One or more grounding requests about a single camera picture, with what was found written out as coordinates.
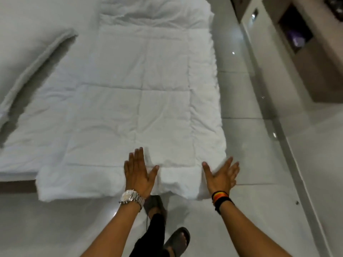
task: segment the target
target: black pants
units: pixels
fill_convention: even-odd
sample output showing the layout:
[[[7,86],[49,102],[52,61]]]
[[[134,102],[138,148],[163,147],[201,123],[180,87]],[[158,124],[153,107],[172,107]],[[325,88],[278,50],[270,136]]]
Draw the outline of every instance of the black pants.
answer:
[[[169,257],[169,252],[163,249],[165,229],[163,216],[155,214],[146,233],[136,242],[130,257]]]

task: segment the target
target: watch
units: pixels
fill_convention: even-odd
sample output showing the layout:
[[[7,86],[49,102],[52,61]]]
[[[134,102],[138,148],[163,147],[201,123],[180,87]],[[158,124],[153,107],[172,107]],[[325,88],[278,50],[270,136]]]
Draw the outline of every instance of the watch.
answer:
[[[142,210],[145,200],[135,190],[126,190],[122,194],[119,203],[124,205],[124,204],[131,202],[131,201],[139,203],[139,205],[141,206],[141,210]]]

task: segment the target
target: tiled floor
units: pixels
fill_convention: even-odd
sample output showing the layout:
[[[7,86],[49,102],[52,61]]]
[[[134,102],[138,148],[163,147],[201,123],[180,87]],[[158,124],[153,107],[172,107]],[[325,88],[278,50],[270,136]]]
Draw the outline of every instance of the tiled floor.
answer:
[[[215,13],[218,81],[227,154],[241,163],[236,205],[293,256],[319,256],[280,144],[262,118],[244,57],[243,36],[229,0],[209,0]],[[238,256],[210,200],[163,195],[168,209],[166,238],[180,226],[191,233],[184,256]],[[79,256],[115,215],[117,198],[42,203],[35,194],[0,196],[0,256]],[[131,230],[128,256],[146,229],[142,211]]]

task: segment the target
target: watch face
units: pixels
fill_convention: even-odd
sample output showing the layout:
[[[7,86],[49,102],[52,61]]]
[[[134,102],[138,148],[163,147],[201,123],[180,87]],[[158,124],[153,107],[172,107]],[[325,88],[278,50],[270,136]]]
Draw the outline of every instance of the watch face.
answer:
[[[128,201],[133,194],[133,190],[126,190],[124,194],[121,196],[120,201],[125,202]]]

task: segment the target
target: forearm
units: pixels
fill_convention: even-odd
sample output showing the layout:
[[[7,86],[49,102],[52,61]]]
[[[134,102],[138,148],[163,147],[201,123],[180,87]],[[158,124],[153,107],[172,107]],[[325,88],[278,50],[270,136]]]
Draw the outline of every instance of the forearm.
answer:
[[[290,255],[258,229],[233,203],[220,206],[221,216],[240,257],[289,257]]]
[[[81,257],[120,257],[141,207],[135,202],[120,206],[114,218],[102,230]]]

